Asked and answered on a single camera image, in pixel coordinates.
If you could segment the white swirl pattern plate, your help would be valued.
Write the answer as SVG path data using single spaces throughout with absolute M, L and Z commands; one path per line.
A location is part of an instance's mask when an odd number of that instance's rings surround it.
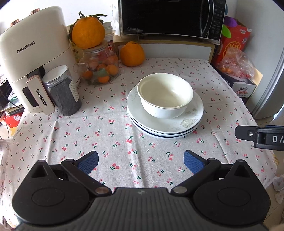
M 201 98 L 195 92 L 192 101 L 185 112 L 173 119 L 156 118 L 145 111 L 138 96 L 137 87 L 134 87 L 127 97 L 127 113 L 139 125 L 152 131 L 161 133 L 178 133 L 194 127 L 202 120 L 204 106 Z

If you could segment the large cream bowl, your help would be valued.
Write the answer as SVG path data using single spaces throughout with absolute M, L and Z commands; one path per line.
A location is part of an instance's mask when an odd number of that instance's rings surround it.
M 172 119 L 185 112 L 193 88 L 181 77 L 154 73 L 141 79 L 137 92 L 144 110 L 156 118 Z

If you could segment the cherry print tablecloth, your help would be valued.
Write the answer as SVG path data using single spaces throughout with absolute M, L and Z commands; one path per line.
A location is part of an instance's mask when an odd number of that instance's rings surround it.
M 147 136 L 127 115 L 127 96 L 145 76 L 170 73 L 184 78 L 200 96 L 204 115 L 198 128 L 184 138 Z M 111 189 L 166 187 L 192 175 L 183 163 L 186 150 L 223 163 L 245 159 L 264 186 L 275 176 L 272 151 L 234 136 L 238 125 L 256 121 L 229 85 L 206 60 L 149 59 L 143 65 L 121 66 L 118 77 L 103 86 L 81 82 L 81 109 L 72 116 L 24 111 L 12 139 L 1 141 L 1 220 L 16 227 L 12 198 L 39 159 L 59 164 L 95 150 L 99 164 L 91 176 Z

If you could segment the plastic bag of fruit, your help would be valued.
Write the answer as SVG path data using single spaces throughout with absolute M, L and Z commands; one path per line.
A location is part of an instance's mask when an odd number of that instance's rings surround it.
M 217 69 L 227 75 L 239 78 L 252 78 L 255 67 L 250 59 L 240 49 L 229 47 L 223 59 L 217 63 Z

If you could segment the red box on shelf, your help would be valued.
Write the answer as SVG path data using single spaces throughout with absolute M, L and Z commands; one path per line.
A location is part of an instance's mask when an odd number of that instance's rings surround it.
M 21 120 L 22 114 L 23 113 L 21 112 L 21 113 L 16 113 L 14 115 L 5 115 L 3 120 L 9 128 L 15 128 L 18 126 Z

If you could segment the clear jar dark contents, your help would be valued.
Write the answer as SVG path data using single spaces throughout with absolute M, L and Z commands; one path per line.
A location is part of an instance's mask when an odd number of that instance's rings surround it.
M 79 93 L 67 65 L 51 69 L 42 80 L 63 116 L 71 116 L 81 108 Z

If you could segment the red cardboard gift box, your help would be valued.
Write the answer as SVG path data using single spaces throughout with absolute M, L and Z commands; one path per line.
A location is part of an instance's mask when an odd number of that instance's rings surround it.
M 237 20 L 237 26 L 231 27 L 231 39 L 228 39 L 221 35 L 220 44 L 216 47 L 215 53 L 212 57 L 211 64 L 217 66 L 223 57 L 226 55 L 229 47 L 234 47 L 243 50 L 252 32 L 250 28 L 247 28 Z

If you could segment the glass jar of tangerines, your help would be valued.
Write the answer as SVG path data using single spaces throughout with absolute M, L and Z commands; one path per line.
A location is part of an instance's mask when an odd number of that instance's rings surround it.
M 108 48 L 108 41 L 103 40 L 96 47 L 84 49 L 73 70 L 89 85 L 104 85 L 118 76 L 118 57 Z

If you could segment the purple green plush toy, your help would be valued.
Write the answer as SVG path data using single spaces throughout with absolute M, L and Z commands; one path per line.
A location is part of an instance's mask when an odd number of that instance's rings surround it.
M 237 20 L 235 18 L 229 17 L 229 16 L 225 16 L 224 17 L 224 21 L 223 21 L 223 25 L 222 25 L 222 31 L 221 34 L 228 38 L 231 39 L 231 31 L 230 28 L 232 27 L 236 27 L 237 26 Z

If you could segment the white wooden microwave stand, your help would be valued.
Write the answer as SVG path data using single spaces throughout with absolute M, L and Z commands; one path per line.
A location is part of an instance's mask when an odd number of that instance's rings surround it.
M 189 58 L 211 61 L 215 45 L 207 40 L 183 36 L 114 36 L 117 53 L 129 41 L 138 42 L 149 58 Z

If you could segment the black microwave oven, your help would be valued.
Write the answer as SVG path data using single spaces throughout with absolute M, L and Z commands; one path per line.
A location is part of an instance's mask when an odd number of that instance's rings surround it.
M 123 0 L 118 2 L 121 35 L 175 35 L 220 43 L 226 1 Z

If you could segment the large orange on table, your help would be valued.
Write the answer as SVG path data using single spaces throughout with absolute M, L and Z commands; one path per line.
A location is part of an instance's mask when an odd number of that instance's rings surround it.
M 139 43 L 130 41 L 120 49 L 119 57 L 123 65 L 135 67 L 145 61 L 145 52 Z

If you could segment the cream air fryer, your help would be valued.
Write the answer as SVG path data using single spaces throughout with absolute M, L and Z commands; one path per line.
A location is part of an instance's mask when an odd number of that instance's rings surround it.
M 15 24 L 1 34 L 1 64 L 5 76 L 24 108 L 42 112 L 44 96 L 35 92 L 34 75 L 40 78 L 51 69 L 67 65 L 75 86 L 80 76 L 69 43 L 62 9 L 58 6 L 42 9 Z

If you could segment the stack of paper cups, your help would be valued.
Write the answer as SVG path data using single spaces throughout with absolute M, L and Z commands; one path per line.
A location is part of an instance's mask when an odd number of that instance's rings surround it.
M 105 37 L 104 39 L 107 41 L 113 41 L 113 27 L 111 26 L 111 22 L 104 22 L 103 27 L 105 29 Z

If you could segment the large orange on jar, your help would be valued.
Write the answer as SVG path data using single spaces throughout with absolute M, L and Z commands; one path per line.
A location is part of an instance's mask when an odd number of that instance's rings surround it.
M 94 48 L 101 44 L 105 37 L 103 19 L 105 14 L 85 16 L 79 12 L 79 19 L 70 26 L 68 38 L 81 49 Z

